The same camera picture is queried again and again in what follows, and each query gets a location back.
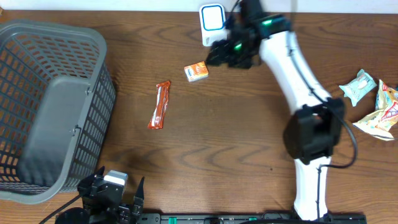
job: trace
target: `wood grain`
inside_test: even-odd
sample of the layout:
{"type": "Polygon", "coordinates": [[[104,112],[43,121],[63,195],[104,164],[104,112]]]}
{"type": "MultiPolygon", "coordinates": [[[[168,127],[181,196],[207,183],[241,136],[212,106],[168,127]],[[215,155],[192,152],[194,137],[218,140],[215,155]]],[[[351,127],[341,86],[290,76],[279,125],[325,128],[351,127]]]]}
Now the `wood grain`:
{"type": "MultiPolygon", "coordinates": [[[[210,76],[187,82],[183,67],[202,61],[200,22],[191,12],[4,11],[1,22],[33,19],[97,30],[108,45],[107,64],[118,97],[99,165],[130,176],[124,199],[146,176],[146,208],[164,213],[244,213],[289,210],[295,170],[282,132],[289,111],[265,66],[250,70],[209,67],[210,76]],[[163,130],[148,130],[155,85],[171,80],[163,130]]],[[[338,85],[360,68],[390,86],[398,84],[398,15],[298,14],[295,29],[304,56],[335,97],[338,85]]],[[[354,122],[374,110],[377,90],[353,108],[354,122]]],[[[368,223],[397,223],[398,143],[354,130],[359,159],[330,170],[327,204],[332,212],[364,212],[368,223]]],[[[398,136],[396,128],[392,130],[398,136]]],[[[333,163],[348,162],[344,132],[333,163]]],[[[40,205],[0,202],[2,223],[37,223],[74,194],[40,205]]]]}

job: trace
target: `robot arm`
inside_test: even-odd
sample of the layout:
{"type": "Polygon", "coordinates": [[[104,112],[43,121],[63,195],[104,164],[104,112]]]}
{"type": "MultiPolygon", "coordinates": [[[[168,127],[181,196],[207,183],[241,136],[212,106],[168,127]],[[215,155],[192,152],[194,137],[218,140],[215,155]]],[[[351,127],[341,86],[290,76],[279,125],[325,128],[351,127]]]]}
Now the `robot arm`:
{"type": "MultiPolygon", "coordinates": [[[[312,71],[301,54],[294,33],[289,34],[289,31],[284,31],[270,36],[269,39],[262,40],[259,55],[275,75],[287,99],[291,114],[301,110],[304,105],[316,106],[321,104],[304,84],[291,57],[295,57],[300,71],[308,83],[315,89],[315,92],[325,101],[330,97],[330,94],[322,88],[313,76],[312,71]],[[287,40],[290,41],[290,46],[294,50],[292,55],[289,55],[289,49],[286,46],[287,40]]],[[[330,164],[330,162],[331,157],[325,156],[310,161],[309,165],[305,165],[300,159],[294,160],[297,183],[294,209],[302,220],[317,219],[318,168],[319,165],[330,164]]],[[[326,173],[327,168],[325,167],[320,177],[319,206],[321,217],[328,212],[325,203],[326,173]]]]}

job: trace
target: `orange snack box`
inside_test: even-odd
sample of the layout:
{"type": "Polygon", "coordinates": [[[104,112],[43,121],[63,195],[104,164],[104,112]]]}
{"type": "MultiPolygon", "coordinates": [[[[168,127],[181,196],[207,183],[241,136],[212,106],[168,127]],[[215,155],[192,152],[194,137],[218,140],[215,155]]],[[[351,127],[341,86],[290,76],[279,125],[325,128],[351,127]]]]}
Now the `orange snack box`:
{"type": "Polygon", "coordinates": [[[184,71],[187,75],[188,81],[190,82],[194,82],[209,76],[209,71],[206,68],[205,62],[199,62],[193,65],[186,66],[184,67],[184,71]]]}

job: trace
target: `crumpled wrapper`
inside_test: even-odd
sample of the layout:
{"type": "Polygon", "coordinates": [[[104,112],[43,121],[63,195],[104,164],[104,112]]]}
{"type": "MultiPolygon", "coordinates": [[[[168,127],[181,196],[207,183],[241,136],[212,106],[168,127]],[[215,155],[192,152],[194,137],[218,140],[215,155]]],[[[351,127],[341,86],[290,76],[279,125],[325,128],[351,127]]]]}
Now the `crumpled wrapper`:
{"type": "Polygon", "coordinates": [[[356,106],[362,97],[376,86],[373,78],[361,69],[353,81],[347,85],[340,85],[339,87],[344,91],[344,97],[349,97],[353,106],[356,106]]]}
{"type": "Polygon", "coordinates": [[[389,130],[398,122],[398,91],[382,80],[379,81],[375,110],[353,125],[376,138],[394,140],[389,130]]]}

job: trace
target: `red snack wrapper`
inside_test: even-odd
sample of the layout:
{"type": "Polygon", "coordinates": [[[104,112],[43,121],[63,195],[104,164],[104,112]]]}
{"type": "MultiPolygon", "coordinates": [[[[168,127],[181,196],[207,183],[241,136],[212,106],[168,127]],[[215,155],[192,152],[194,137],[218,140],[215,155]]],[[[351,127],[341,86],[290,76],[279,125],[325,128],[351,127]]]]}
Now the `red snack wrapper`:
{"type": "Polygon", "coordinates": [[[156,85],[156,88],[157,88],[156,109],[149,121],[148,124],[149,129],[163,128],[164,115],[166,114],[167,103],[169,102],[170,81],[159,83],[156,85]]]}

